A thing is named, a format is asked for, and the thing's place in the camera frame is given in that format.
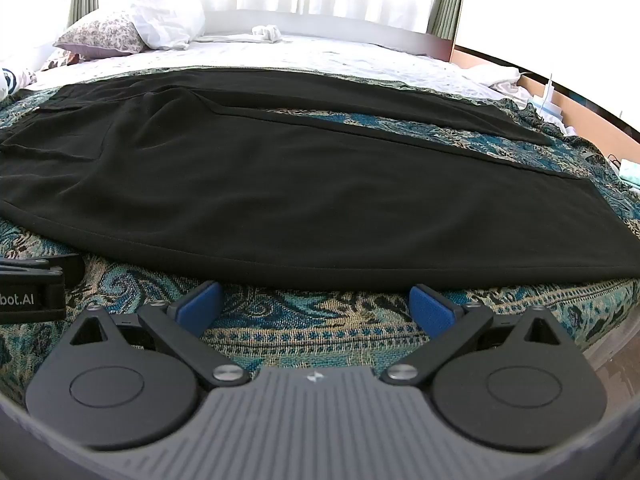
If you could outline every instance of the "teal paisley blanket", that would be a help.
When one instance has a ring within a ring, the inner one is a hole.
[[[364,84],[410,88],[400,82],[348,79]],[[9,126],[55,92],[56,89],[28,95],[19,92],[9,98],[10,101],[5,100],[0,104],[0,127]],[[421,137],[531,166],[588,177],[617,215],[640,236],[640,202],[619,182],[596,147],[578,137],[563,139],[557,127],[543,123],[531,105],[519,110],[508,99],[486,102],[500,107],[515,121],[551,136],[553,144],[536,146],[431,124],[357,114],[318,110],[275,111],[380,128],[398,135]],[[0,256],[27,258],[71,250],[0,219]],[[84,281],[68,291],[66,321],[0,327],[0,388],[18,402],[21,402],[24,388],[34,371],[68,324],[86,306],[100,304],[110,312],[133,312],[145,301],[176,300],[198,284],[197,280],[151,272],[94,254],[86,254],[85,263]],[[459,304],[481,300],[499,314],[518,313],[530,305],[543,305],[552,311],[576,344],[585,349],[616,326],[638,304],[639,286],[640,280],[612,280],[581,284],[523,284],[490,290],[449,290],[444,294]],[[232,283],[225,283],[224,290],[223,314],[204,339],[249,370],[262,366],[368,365],[380,372],[428,341],[426,334],[408,316],[405,294],[271,290]]]

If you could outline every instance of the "bed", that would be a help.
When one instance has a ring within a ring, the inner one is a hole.
[[[149,51],[60,67],[39,73],[37,83],[28,87],[30,92],[20,92],[3,102],[0,127],[9,126],[39,106],[64,84],[205,66],[317,72],[495,104],[516,122],[551,136],[552,145],[537,146],[359,114],[278,111],[380,128],[588,177],[613,211],[640,236],[638,198],[619,183],[591,143],[579,137],[563,138],[558,128],[543,123],[531,106],[520,110],[511,100],[471,82],[449,64],[371,44],[289,36],[275,44],[195,43],[185,51]],[[71,250],[0,219],[2,256],[26,258]],[[176,300],[198,284],[194,279],[151,272],[94,254],[85,255],[85,261],[84,281],[68,292],[66,321],[3,326],[0,330],[0,382],[2,389],[18,402],[34,371],[68,323],[86,306],[100,304],[110,312],[133,312],[145,301]],[[490,290],[449,290],[444,294],[459,304],[481,300],[499,314],[519,313],[528,306],[543,305],[553,312],[575,343],[586,350],[633,311],[640,300],[639,285],[640,280],[523,284]],[[273,290],[231,283],[225,283],[224,289],[223,315],[207,331],[204,340],[250,371],[263,366],[368,365],[379,373],[428,341],[427,335],[411,321],[404,294]]]

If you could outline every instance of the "folded towel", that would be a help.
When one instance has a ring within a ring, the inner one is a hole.
[[[251,34],[231,34],[229,36],[200,36],[193,41],[201,43],[277,43],[282,34],[275,25],[256,25]]]
[[[623,158],[622,161],[620,161],[619,177],[629,184],[640,186],[640,164]]]

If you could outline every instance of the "pillowcase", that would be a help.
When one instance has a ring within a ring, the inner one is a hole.
[[[145,49],[126,11],[102,9],[90,12],[71,25],[53,46],[87,59],[128,56]]]
[[[129,12],[150,48],[184,50],[204,33],[200,0],[133,0]]]

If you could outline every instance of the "metal screw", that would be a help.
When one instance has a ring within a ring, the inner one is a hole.
[[[213,377],[219,381],[237,381],[242,377],[244,370],[238,365],[220,365],[213,369]]]
[[[396,381],[410,381],[418,375],[418,370],[411,365],[399,364],[390,366],[386,374]]]

